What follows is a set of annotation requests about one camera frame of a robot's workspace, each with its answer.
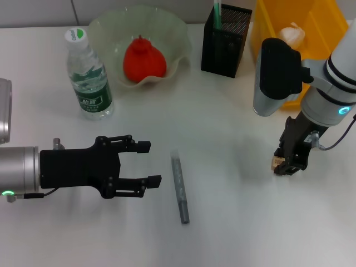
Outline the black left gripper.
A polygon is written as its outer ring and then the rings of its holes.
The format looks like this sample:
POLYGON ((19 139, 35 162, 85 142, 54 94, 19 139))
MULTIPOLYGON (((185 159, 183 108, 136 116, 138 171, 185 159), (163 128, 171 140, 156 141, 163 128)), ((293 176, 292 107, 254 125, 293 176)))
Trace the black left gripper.
POLYGON ((99 136, 86 149, 42 150, 39 153, 40 186, 42 189, 90 186, 104 199, 142 198, 147 189, 159 188, 161 175, 118 179, 118 153, 145 154, 150 148, 150 141, 136 142, 132 135, 123 135, 99 136))

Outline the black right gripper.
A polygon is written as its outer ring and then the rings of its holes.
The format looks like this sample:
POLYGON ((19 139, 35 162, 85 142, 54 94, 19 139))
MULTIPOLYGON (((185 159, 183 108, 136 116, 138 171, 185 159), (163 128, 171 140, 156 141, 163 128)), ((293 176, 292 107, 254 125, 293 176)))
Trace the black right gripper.
POLYGON ((299 170, 304 171, 307 167, 307 152, 312 149, 311 142, 305 140, 313 131, 318 131, 322 136, 328 127, 321 126, 310 121, 302 112, 296 118, 287 118, 285 129, 279 139, 279 148, 273 156, 273 173, 276 175, 294 174, 299 170), (284 152, 293 152, 290 165, 284 152))

